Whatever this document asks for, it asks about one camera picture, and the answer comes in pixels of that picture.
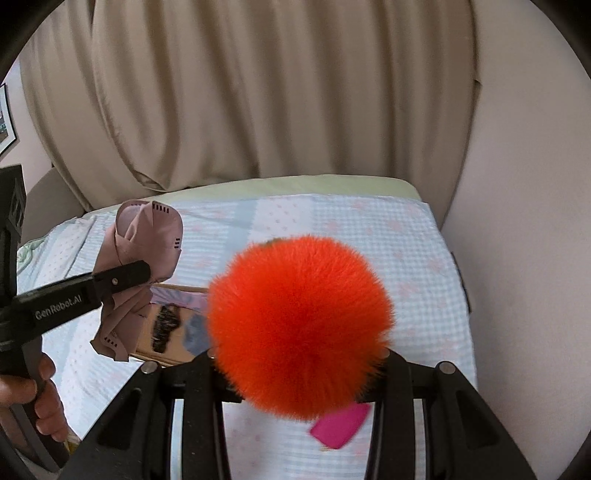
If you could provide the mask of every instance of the curtain fold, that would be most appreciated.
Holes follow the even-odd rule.
[[[229,180],[393,176],[441,222],[473,110],[468,0],[66,0],[25,95],[88,208]]]

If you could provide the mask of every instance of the curtain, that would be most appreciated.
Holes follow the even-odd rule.
[[[87,209],[302,174],[409,181],[442,222],[465,155],[468,0],[66,0],[21,55]]]

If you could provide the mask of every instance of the blue and white bedspread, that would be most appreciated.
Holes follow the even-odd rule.
[[[407,360],[450,360],[475,383],[466,301],[453,259],[424,203],[394,197],[295,195],[233,202],[177,202],[183,252],[169,283],[206,287],[250,242],[306,233],[331,236],[371,262],[395,306],[392,347]],[[116,209],[56,227],[19,251],[20,292],[92,270]],[[90,346],[99,325],[91,312],[45,336],[66,416],[85,435],[139,362],[115,363]],[[362,479],[371,418],[341,450],[323,451],[309,424],[278,420],[248,404],[225,406],[232,477]],[[417,478],[424,478],[424,438],[417,425]]]

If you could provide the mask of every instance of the wall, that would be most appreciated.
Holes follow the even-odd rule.
[[[22,89],[18,60],[5,79],[12,124],[18,141],[0,158],[0,167],[20,163],[27,192],[51,169],[51,160],[35,131]]]
[[[472,0],[478,100],[443,233],[480,391],[540,480],[591,429],[591,81],[529,0]]]

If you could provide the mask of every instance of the orange pom-pom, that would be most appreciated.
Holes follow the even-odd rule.
[[[216,362],[255,407],[309,420],[350,404],[376,373],[392,304],[365,259],[330,238],[253,245],[213,280]]]

